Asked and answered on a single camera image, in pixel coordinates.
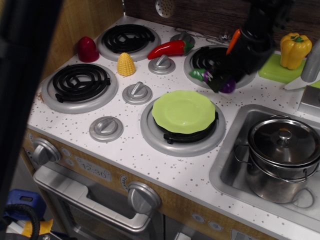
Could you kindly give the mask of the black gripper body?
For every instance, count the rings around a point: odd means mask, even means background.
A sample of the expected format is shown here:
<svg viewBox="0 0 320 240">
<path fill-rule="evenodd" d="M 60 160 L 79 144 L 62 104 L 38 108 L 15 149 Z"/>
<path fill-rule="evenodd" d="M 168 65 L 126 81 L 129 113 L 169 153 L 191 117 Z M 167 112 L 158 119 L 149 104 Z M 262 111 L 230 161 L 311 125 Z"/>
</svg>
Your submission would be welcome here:
<svg viewBox="0 0 320 240">
<path fill-rule="evenodd" d="M 241 35 L 231 53 L 214 63 L 218 70 L 226 71 L 234 79 L 258 71 L 275 49 L 274 33 L 269 29 L 240 27 Z"/>
</svg>

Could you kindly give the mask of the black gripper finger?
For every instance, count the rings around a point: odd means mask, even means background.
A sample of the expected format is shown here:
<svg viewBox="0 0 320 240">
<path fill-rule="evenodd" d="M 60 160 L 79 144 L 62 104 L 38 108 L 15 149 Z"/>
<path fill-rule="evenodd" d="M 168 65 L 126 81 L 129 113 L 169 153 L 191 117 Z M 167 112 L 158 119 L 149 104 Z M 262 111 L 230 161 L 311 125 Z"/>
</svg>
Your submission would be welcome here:
<svg viewBox="0 0 320 240">
<path fill-rule="evenodd" d="M 236 80 L 230 73 L 212 67 L 207 71 L 207 85 L 215 93 L 232 93 L 236 89 Z"/>
</svg>

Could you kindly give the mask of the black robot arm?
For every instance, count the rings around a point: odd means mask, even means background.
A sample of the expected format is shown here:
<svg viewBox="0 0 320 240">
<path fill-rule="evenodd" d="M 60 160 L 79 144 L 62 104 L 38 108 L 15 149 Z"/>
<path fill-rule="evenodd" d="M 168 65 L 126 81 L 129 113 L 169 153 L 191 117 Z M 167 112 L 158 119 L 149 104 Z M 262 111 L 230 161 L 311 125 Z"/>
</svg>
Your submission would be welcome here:
<svg viewBox="0 0 320 240">
<path fill-rule="evenodd" d="M 204 82 L 217 93 L 229 81 L 257 72 L 275 50 L 275 32 L 285 28 L 294 4 L 294 0 L 252 0 L 247 20 L 234 32 L 225 56 L 205 72 Z"/>
</svg>

